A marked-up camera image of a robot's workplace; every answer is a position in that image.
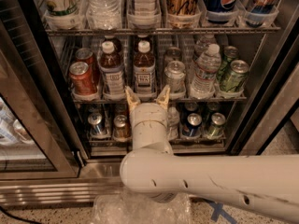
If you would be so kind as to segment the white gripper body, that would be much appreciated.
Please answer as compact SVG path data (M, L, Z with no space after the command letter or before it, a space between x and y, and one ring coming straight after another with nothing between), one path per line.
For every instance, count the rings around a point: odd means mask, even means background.
M132 124L138 124L143 121L157 121L166 124L167 112L155 103L143 103L137 105L130 112L130 121Z

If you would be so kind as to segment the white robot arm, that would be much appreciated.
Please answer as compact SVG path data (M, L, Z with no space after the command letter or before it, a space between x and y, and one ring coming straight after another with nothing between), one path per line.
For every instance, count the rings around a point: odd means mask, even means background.
M179 192L292 224L299 223L299 156L180 157L167 140L170 88L143 103L125 88L133 150L121 161L128 189L159 203Z

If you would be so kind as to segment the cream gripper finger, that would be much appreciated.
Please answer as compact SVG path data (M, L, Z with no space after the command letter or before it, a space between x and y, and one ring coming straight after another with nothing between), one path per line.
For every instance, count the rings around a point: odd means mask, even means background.
M165 85L156 99L156 104L159 105L164 110L167 110L169 99L170 99L170 86Z
M140 99L129 86L125 87L125 94L129 110L133 111L138 105L140 105Z

